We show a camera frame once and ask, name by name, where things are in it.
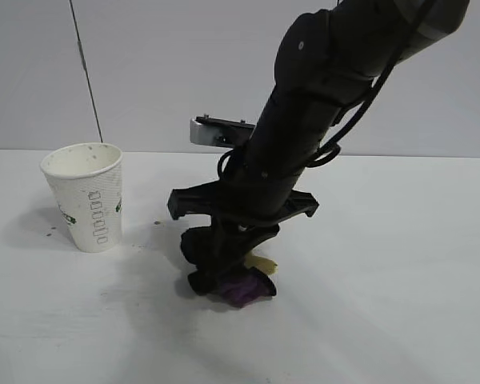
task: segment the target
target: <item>white table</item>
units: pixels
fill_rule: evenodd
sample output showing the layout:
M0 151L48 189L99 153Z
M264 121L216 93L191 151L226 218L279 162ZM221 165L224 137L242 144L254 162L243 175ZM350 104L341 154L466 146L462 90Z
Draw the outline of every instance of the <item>white table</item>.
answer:
M123 244L83 254L45 153L0 150L0 384L480 383L480 159L307 171L322 206L256 252L278 296L233 310L186 284L179 235L206 218L166 209L216 155L126 154Z

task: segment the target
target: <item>purple object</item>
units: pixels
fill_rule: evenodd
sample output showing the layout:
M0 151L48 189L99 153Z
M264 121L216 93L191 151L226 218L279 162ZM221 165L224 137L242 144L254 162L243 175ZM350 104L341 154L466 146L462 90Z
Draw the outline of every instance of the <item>purple object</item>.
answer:
M215 293L232 306L242 308L257 298L275 296L276 288L266 274L251 268L221 280Z

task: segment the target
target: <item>paper cup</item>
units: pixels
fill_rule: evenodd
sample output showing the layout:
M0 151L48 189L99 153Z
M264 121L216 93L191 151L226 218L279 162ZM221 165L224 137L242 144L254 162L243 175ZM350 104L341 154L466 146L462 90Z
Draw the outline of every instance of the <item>paper cup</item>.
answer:
M76 246L108 250L121 241L122 152L111 144L67 146L41 161Z

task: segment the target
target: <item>white wall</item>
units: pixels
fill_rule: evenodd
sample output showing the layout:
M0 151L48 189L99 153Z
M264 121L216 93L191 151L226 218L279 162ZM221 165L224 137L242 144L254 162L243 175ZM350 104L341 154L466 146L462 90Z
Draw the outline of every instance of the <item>white wall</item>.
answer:
M41 14L48 14L46 7L53 14L66 12L59 20L42 18L48 23L38 34L49 42L58 36L63 43L57 46L66 47L68 58L55 60L60 57L48 50L51 61L30 54L37 75L21 88L14 88L11 74L24 66L12 60L14 68L0 67L8 86L0 89L0 100L9 98L0 102L0 108L8 106L6 113L0 112L0 146L34 146L26 140L27 131L36 135L36 142L46 142L38 147L84 140L76 130L94 122L69 7L60 0L57 5L30 3L41 7ZM189 144L189 119L208 113L255 122L272 89L274 57L288 26L303 12L335 3L74 0L104 139L125 150L213 150ZM33 14L24 19L25 30L31 23L42 24ZM39 36L16 39L17 46L36 46ZM13 51L15 45L0 41L0 51ZM46 44L39 44L38 50L44 49ZM0 54L0 64L4 62L13 65ZM72 73L74 81L61 80L61 72ZM57 86L51 89L53 82ZM44 98L30 98L39 88ZM344 141L344 149L348 154L480 157L480 0L471 1L459 32L397 68L372 110Z
M67 0L0 0L0 148L98 135Z

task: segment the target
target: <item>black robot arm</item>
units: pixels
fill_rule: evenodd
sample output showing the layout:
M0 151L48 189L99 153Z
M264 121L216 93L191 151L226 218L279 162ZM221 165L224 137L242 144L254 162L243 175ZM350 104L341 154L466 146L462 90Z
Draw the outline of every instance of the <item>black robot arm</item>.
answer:
M280 222L300 213L313 215L318 203L293 190L301 173L339 153L338 141L366 112L393 67L455 32L469 2L344 0L333 10L295 21L279 47L275 87L250 138L222 157L218 181L170 196L174 219L212 217L210 227L182 236L182 251L197 267L189 276L197 293L228 286L237 305L275 294L266 276L243 266L245 255L274 237ZM354 117L320 146L328 129L359 105ZM231 281L237 283L234 289Z

